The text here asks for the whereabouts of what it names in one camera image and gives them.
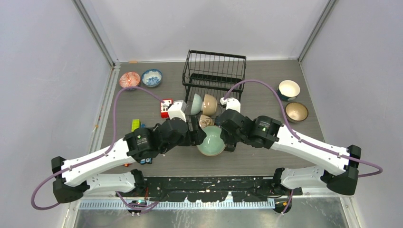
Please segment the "white blue floral bowl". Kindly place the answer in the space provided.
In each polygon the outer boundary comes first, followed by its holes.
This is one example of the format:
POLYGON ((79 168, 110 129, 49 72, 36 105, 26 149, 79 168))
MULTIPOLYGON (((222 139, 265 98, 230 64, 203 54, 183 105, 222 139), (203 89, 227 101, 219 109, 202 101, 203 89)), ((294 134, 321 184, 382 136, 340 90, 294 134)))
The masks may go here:
POLYGON ((158 69, 149 69, 141 75, 141 82, 146 87, 157 87, 162 82, 163 74, 158 69))

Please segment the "blue zigzag pattern bowl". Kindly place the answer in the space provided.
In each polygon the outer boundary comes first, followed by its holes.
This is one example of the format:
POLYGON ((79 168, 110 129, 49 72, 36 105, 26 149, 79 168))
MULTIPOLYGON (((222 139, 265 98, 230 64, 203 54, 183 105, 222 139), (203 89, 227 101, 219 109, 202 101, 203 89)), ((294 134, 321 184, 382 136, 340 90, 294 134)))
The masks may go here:
POLYGON ((141 78, 137 72, 127 72, 119 78, 118 82, 122 88, 127 88, 128 91, 131 91, 135 90, 134 86, 140 86, 141 78))

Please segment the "beige plain bowl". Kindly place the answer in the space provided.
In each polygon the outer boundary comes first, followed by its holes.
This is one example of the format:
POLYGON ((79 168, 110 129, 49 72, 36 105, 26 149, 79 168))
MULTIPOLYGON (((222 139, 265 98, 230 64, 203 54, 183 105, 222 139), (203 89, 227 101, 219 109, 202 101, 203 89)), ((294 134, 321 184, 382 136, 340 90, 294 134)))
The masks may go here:
POLYGON ((206 116, 212 116, 216 114, 218 106, 217 99, 209 94, 205 94, 204 100, 202 103, 202 114, 206 116))

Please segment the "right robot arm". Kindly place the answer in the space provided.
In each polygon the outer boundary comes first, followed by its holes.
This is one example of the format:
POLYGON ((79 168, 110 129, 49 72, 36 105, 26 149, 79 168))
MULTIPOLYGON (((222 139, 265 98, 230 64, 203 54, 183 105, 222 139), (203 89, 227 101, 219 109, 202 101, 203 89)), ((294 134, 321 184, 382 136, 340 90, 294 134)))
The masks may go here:
POLYGON ((296 137, 281 121, 268 116, 251 120, 231 109, 224 111, 216 123, 222 128, 225 141, 286 152, 313 163, 300 169, 277 168, 271 181, 274 193, 283 195, 296 188, 327 187, 341 195, 355 194, 357 160, 361 156, 358 146, 337 147, 318 140, 306 144, 309 137, 296 137))

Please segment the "brown striped bowl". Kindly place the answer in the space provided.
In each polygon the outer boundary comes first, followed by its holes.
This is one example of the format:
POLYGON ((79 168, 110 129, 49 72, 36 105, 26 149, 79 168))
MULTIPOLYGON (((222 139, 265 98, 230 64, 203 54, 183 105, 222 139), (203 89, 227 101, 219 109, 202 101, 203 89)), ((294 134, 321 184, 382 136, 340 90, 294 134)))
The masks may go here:
POLYGON ((309 116, 308 108, 299 102, 290 102, 285 107, 286 118, 293 123, 306 120, 309 116))

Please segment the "beige bowl with bird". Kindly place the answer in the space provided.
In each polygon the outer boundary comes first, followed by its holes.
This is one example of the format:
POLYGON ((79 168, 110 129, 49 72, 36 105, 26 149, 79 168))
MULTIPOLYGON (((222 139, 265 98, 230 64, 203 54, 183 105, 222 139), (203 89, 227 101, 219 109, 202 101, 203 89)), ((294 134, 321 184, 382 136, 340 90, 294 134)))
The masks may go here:
POLYGON ((214 126, 214 120, 206 115, 201 115, 199 118, 199 126, 203 129, 208 126, 214 126))

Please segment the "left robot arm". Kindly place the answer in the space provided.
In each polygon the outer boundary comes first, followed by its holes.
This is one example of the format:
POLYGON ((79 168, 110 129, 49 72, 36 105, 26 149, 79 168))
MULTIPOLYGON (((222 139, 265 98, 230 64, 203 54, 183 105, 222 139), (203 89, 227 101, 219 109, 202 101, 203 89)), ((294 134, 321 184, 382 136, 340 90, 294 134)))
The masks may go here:
POLYGON ((146 184, 140 171, 121 174, 107 174, 106 171, 155 158, 176 146, 200 145, 205 138, 206 133, 198 125, 191 130, 185 121, 173 118, 153 128, 137 128, 111 146, 80 158, 55 157, 51 161, 56 175, 53 194, 58 203, 73 202, 86 194, 104 191, 142 196, 146 184))

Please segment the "teal white dotted bowl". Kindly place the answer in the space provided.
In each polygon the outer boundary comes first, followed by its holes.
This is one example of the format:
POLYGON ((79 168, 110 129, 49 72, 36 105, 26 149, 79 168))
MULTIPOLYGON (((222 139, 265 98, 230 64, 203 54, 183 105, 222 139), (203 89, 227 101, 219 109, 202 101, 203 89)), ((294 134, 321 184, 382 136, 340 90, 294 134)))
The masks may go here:
POLYGON ((282 101, 293 101, 300 94, 300 86, 292 80, 280 82, 277 94, 282 101))

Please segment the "light teal ribbed bowl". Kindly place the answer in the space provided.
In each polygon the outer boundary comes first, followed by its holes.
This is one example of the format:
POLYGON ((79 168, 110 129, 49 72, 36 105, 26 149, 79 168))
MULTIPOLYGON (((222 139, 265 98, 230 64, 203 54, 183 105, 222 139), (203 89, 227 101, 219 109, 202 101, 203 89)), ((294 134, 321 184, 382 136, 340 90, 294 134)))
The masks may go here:
POLYGON ((203 99, 200 95, 194 94, 190 115, 197 115, 199 112, 202 111, 203 107, 203 99))

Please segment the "black wire dish rack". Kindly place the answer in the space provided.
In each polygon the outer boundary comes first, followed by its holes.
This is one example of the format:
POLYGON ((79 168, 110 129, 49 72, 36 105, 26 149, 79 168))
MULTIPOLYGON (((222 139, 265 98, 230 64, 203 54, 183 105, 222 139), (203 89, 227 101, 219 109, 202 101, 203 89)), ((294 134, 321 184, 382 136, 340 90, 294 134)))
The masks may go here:
POLYGON ((189 50, 182 72, 184 102, 188 125, 191 127, 191 105, 195 94, 206 94, 219 101, 236 83, 245 79, 247 57, 235 54, 189 50))

